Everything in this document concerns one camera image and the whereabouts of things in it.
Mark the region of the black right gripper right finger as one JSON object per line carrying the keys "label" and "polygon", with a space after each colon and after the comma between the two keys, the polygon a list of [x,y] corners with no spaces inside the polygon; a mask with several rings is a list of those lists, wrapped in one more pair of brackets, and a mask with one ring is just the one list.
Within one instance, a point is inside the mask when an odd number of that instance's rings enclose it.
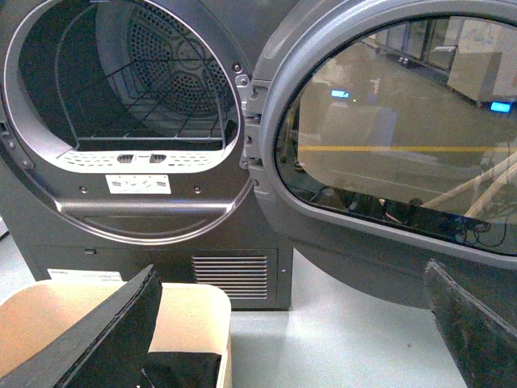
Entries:
{"label": "black right gripper right finger", "polygon": [[468,387],[516,386],[516,270],[431,259],[435,325]]}

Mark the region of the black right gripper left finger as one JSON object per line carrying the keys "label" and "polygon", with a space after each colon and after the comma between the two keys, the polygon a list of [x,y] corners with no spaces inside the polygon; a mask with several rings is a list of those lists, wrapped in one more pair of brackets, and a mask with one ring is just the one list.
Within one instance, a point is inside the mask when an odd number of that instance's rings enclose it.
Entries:
{"label": "black right gripper left finger", "polygon": [[162,283],[153,265],[19,366],[20,387],[134,387],[156,327]]}

